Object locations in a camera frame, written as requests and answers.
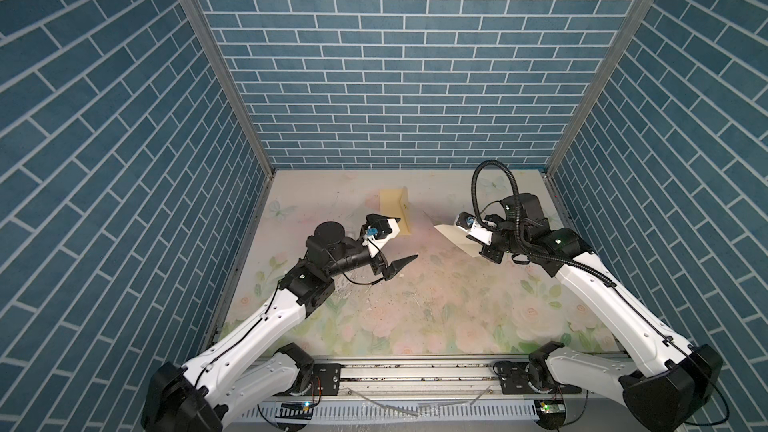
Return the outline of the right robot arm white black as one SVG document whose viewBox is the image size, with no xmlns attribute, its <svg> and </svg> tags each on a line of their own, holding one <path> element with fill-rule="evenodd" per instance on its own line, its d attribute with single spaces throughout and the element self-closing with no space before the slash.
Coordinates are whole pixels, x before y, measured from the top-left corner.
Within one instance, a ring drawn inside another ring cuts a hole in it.
<svg viewBox="0 0 768 432">
<path fill-rule="evenodd" d="M 569 385 L 623 406 L 649 431 L 674 431 L 719 392 L 723 360 L 709 345 L 694 346 L 635 298 L 575 231 L 553 230 L 538 198 L 501 200 L 502 215 L 461 213 L 456 220 L 481 256 L 495 263 L 523 256 L 573 292 L 609 328 L 631 366 L 579 353 L 550 341 L 529 355 L 528 377 L 543 392 Z"/>
</svg>

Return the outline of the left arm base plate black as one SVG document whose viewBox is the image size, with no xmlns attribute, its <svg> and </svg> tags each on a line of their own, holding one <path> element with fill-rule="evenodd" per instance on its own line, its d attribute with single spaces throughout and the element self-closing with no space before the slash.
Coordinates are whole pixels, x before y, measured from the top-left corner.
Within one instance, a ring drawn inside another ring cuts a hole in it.
<svg viewBox="0 0 768 432">
<path fill-rule="evenodd" d="M 340 363 L 316 363 L 312 370 L 308 367 L 299 369 L 294 383 L 284 392 L 284 395 L 309 395 L 315 386 L 316 395 L 337 396 L 340 388 L 342 365 Z"/>
</svg>

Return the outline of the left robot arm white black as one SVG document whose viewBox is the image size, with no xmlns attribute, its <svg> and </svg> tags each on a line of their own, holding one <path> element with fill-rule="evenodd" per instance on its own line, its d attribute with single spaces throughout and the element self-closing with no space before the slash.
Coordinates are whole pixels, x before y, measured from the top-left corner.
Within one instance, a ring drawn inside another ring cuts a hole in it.
<svg viewBox="0 0 768 432">
<path fill-rule="evenodd" d="M 400 232 L 399 220 L 369 214 L 358 237 L 338 222 L 318 225 L 305 255 L 279 280 L 271 297 L 232 332 L 181 366 L 163 364 L 151 377 L 141 414 L 146 431 L 222 431 L 275 396 L 315 383 L 314 360 L 290 343 L 262 365 L 256 360 L 307 319 L 334 292 L 335 278 L 368 266 L 389 281 L 411 257 L 388 261 L 382 249 Z"/>
</svg>

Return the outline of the cream letter paper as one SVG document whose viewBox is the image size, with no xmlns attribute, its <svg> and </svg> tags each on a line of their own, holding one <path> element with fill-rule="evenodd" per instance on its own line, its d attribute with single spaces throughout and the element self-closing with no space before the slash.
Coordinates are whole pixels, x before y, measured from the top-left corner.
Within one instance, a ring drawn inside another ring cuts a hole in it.
<svg viewBox="0 0 768 432">
<path fill-rule="evenodd" d="M 468 237 L 468 233 L 456 225 L 441 224 L 435 229 L 470 257 L 479 257 L 482 244 Z"/>
</svg>

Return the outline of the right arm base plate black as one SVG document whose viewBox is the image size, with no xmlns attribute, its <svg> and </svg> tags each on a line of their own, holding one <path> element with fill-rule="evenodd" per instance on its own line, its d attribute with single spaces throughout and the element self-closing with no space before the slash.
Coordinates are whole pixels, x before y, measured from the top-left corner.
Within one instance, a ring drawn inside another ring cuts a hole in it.
<svg viewBox="0 0 768 432">
<path fill-rule="evenodd" d="M 497 361 L 492 365 L 503 395 L 539 394 L 561 396 L 582 394 L 583 390 L 571 385 L 535 385 L 527 362 Z"/>
</svg>

